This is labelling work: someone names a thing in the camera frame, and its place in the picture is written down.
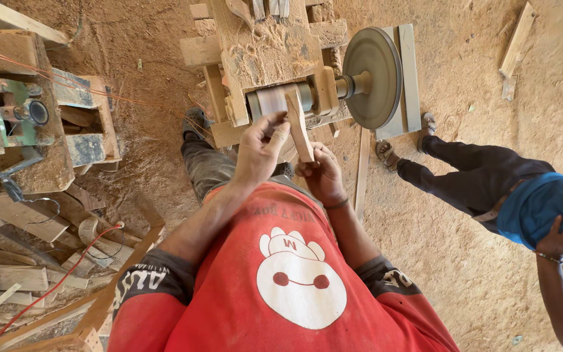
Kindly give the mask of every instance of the white cartoon face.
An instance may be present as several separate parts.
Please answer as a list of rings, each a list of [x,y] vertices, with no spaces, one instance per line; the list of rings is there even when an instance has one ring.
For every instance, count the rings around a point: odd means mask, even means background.
[[[307,245],[297,231],[274,227],[260,237],[265,259],[256,283],[267,305],[294,324],[322,329],[332,324],[347,306],[347,291],[340,276],[325,260],[316,242]]]

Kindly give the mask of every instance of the blue shirt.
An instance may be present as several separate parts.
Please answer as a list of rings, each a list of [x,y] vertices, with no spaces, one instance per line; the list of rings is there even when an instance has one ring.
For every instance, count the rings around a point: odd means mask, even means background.
[[[497,227],[505,238],[535,249],[558,215],[563,229],[563,175],[548,172],[521,183],[507,197],[498,212]]]

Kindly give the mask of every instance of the man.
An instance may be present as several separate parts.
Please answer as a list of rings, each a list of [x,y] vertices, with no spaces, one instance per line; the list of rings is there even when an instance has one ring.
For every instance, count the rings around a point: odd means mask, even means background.
[[[189,110],[203,125],[203,112]],[[270,179],[286,113],[241,138],[238,163],[184,125],[202,208],[120,279],[109,351],[457,351],[417,286],[355,217],[336,157],[299,164],[311,194]]]
[[[425,166],[398,157],[387,141],[376,146],[377,155],[390,172],[536,253],[542,298],[563,346],[563,175],[547,162],[522,158],[508,148],[447,143],[434,136],[431,113],[423,115],[423,124],[418,151],[457,172],[434,176]]]

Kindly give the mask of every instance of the sawdust-covered floor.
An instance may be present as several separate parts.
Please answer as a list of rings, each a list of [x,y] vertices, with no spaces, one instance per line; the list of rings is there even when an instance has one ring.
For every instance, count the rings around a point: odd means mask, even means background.
[[[75,0],[0,0],[66,33],[79,15]],[[174,228],[197,209],[180,155],[178,111],[203,80],[186,68],[179,39],[196,36],[188,5],[171,0],[83,0],[82,31],[73,47],[51,52],[52,65],[100,75],[114,91],[156,100],[172,110],[119,103],[116,128],[127,143],[121,170],[93,170],[80,184],[111,204],[106,217],[144,233],[135,194],[152,199]],[[500,99],[500,60],[524,0],[335,1],[349,34],[366,26],[413,23],[422,110],[437,117],[447,141],[494,144],[540,158],[563,173],[563,1],[532,0],[537,18],[515,70],[515,100]],[[143,70],[137,70],[137,59]],[[469,112],[473,105],[475,110]],[[315,133],[343,162],[355,194],[360,130],[341,124],[340,137]],[[415,136],[391,141],[406,158],[436,173],[451,168],[414,151]],[[495,236],[463,213],[388,173],[371,155],[364,224],[382,252],[423,290],[463,351],[555,351],[539,293],[534,256]],[[522,335],[518,346],[514,336]]]

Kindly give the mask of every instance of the black sleeve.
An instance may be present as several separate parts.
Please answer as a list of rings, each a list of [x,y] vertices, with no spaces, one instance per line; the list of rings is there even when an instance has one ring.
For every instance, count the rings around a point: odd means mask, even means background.
[[[355,270],[355,273],[375,298],[386,292],[406,295],[421,293],[409,277],[393,267],[390,261],[383,256],[375,257],[364,263]]]
[[[195,266],[187,260],[152,249],[139,264],[125,270],[116,283],[113,317],[124,301],[139,294],[167,293],[188,306],[193,298],[195,274]]]

